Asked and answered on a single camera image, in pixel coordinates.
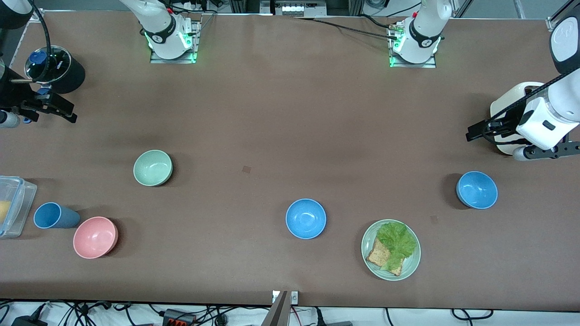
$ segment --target red wire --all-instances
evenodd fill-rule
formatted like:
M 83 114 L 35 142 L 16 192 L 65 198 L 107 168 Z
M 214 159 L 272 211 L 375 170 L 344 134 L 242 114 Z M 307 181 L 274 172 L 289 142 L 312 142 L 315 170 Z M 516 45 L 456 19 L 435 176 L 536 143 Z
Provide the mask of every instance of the red wire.
M 298 320 L 298 325 L 302 326 L 302 323 L 300 322 L 300 317 L 298 317 L 298 313 L 296 312 L 296 309 L 294 309 L 294 307 L 292 307 L 292 311 L 294 311 L 294 316 L 296 316 L 296 319 Z

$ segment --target bread slice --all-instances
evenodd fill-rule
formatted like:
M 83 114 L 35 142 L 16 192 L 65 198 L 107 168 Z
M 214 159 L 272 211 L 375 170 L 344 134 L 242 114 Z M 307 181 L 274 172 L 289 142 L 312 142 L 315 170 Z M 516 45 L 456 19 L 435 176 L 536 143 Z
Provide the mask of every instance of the bread slice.
M 389 249 L 385 247 L 385 245 L 383 245 L 382 242 L 379 241 L 379 238 L 375 238 L 375 243 L 372 245 L 372 250 L 368 254 L 367 261 L 379 267 L 382 267 L 384 264 L 387 263 L 387 260 L 389 260 L 390 255 L 391 252 L 389 251 Z M 401 271 L 403 270 L 404 260 L 405 260 L 404 258 L 401 259 L 401 266 L 398 269 L 389 270 L 389 272 L 393 273 L 395 276 L 400 276 Z

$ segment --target lettuce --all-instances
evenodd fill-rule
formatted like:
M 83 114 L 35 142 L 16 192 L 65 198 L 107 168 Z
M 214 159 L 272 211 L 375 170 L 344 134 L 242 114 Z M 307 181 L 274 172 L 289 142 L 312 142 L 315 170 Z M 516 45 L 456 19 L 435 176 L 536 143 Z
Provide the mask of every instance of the lettuce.
M 376 233 L 379 241 L 391 253 L 389 260 L 381 270 L 395 270 L 401 266 L 401 260 L 413 254 L 417 243 L 406 225 L 400 222 L 383 224 Z

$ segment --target tabletop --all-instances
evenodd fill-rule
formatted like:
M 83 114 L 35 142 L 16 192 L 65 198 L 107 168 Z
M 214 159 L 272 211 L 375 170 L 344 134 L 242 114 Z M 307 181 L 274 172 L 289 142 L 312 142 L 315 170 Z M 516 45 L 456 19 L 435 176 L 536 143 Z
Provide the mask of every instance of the tabletop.
M 557 75 L 543 21 L 450 20 L 435 69 L 390 68 L 384 39 L 290 17 L 216 16 L 189 65 L 150 64 L 130 12 L 46 22 L 86 80 L 64 95 L 76 124 L 41 115 L 0 133 L 0 174 L 38 185 L 22 236 L 1 241 L 0 297 L 266 305 L 290 289 L 300 305 L 578 310 L 578 159 L 517 162 L 465 140 L 511 87 Z M 44 44 L 30 24 L 13 69 Z M 175 165 L 161 187 L 132 175 L 150 149 Z M 498 185 L 488 210 L 455 195 L 472 170 Z M 313 240 L 285 225 L 299 198 L 327 212 Z M 117 247 L 80 258 L 74 229 L 34 226 L 47 201 L 111 218 Z M 381 219 L 421 243 L 403 281 L 362 259 Z

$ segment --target bowl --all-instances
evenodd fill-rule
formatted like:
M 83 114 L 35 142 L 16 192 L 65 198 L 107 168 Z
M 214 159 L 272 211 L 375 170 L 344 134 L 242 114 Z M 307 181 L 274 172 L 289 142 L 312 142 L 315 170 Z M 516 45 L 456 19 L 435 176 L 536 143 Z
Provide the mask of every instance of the bowl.
M 372 250 L 372 246 L 375 243 L 376 232 L 380 229 L 381 226 L 383 226 L 383 224 L 392 222 L 399 222 L 404 224 L 409 230 L 409 232 L 411 232 L 411 235 L 413 236 L 415 241 L 417 242 L 417 246 L 415 247 L 413 254 L 405 258 L 405 260 L 403 261 L 403 269 L 401 270 L 401 275 L 399 276 L 395 276 L 393 273 L 386 270 L 380 270 L 379 266 L 367 260 L 367 257 Z M 413 274 L 415 270 L 417 270 L 417 267 L 419 267 L 419 262 L 421 261 L 421 244 L 419 244 L 419 239 L 417 238 L 417 235 L 415 234 L 415 232 L 413 232 L 413 230 L 411 230 L 411 228 L 408 225 L 398 220 L 391 219 L 380 220 L 369 226 L 367 231 L 362 236 L 361 252 L 363 256 L 362 260 L 364 261 L 365 265 L 367 265 L 368 269 L 377 277 L 387 281 L 400 281 L 406 279 L 407 277 L 411 276 L 411 274 Z
M 173 172 L 171 158 L 166 152 L 150 150 L 141 154 L 133 166 L 133 176 L 148 187 L 164 184 Z
M 286 211 L 286 226 L 297 238 L 316 238 L 326 226 L 326 212 L 316 200 L 297 200 Z
M 457 182 L 457 197 L 465 205 L 476 209 L 487 209 L 498 200 L 498 188 L 485 173 L 471 171 Z
M 111 251 L 118 237 L 117 227 L 110 219 L 95 216 L 78 227 L 72 246 L 80 257 L 94 259 Z

